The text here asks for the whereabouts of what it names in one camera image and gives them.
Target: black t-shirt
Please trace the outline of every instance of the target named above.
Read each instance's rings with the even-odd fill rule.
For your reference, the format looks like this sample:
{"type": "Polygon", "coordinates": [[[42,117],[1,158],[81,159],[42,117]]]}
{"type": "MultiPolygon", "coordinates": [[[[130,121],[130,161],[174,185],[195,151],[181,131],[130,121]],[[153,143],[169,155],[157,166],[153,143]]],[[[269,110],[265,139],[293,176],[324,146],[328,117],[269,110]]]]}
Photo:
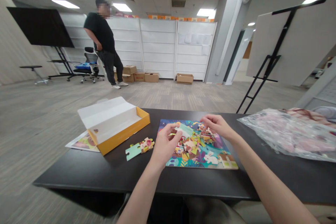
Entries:
{"type": "Polygon", "coordinates": [[[98,13],[90,12],[85,20],[84,28],[94,33],[104,51],[115,52],[113,32],[102,16],[98,13]]]}

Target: gray carpet floor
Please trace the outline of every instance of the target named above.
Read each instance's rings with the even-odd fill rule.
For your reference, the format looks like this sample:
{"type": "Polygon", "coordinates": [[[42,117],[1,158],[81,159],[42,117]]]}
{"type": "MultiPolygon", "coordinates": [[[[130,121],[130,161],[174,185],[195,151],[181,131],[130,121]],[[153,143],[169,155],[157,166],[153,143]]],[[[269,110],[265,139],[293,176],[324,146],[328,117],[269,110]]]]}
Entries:
{"type": "MultiPolygon", "coordinates": [[[[79,81],[80,77],[71,82],[60,77],[48,85],[35,86],[34,81],[28,81],[0,86],[0,223],[111,223],[31,185],[68,151],[64,146],[85,131],[77,114],[79,108],[122,96],[142,108],[235,113],[250,86],[248,82],[223,86],[160,80],[112,90],[108,81],[79,81]]],[[[266,83],[248,113],[269,107],[291,108],[305,91],[302,87],[266,83]]]]}

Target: white sneaker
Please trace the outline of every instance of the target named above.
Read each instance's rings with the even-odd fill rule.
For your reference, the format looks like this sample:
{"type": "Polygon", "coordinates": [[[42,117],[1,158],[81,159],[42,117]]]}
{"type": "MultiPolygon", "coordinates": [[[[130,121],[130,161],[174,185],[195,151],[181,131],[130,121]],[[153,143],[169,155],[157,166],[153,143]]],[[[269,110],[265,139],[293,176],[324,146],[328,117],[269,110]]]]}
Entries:
{"type": "Polygon", "coordinates": [[[118,86],[128,86],[128,84],[125,82],[117,82],[117,85],[118,86]]]}
{"type": "Polygon", "coordinates": [[[120,89],[120,87],[118,85],[112,85],[112,88],[114,88],[114,89],[120,89]]]}

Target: air vent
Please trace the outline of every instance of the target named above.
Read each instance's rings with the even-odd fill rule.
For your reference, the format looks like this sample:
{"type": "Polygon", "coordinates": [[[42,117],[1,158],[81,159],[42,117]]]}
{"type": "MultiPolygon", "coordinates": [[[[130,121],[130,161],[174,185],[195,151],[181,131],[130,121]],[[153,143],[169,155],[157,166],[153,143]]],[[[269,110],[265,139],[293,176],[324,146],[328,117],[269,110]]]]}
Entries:
{"type": "Polygon", "coordinates": [[[184,8],[186,0],[171,0],[171,6],[172,7],[180,7],[184,8]]]}

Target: hand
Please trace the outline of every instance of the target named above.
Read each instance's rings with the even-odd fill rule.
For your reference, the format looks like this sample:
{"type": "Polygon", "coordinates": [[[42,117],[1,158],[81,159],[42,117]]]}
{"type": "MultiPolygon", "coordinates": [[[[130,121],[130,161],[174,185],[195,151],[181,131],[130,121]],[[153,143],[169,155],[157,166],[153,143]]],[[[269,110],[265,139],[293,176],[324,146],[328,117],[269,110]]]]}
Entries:
{"type": "Polygon", "coordinates": [[[208,114],[202,117],[200,121],[213,133],[218,133],[229,141],[239,136],[220,115],[208,114]]]}
{"type": "Polygon", "coordinates": [[[101,51],[103,49],[103,47],[100,43],[98,43],[96,45],[97,45],[97,51],[101,51]]]}
{"type": "Polygon", "coordinates": [[[161,170],[164,169],[166,163],[173,155],[176,145],[182,136],[182,132],[176,132],[175,127],[179,127],[179,124],[167,124],[156,137],[150,163],[161,170]]]}

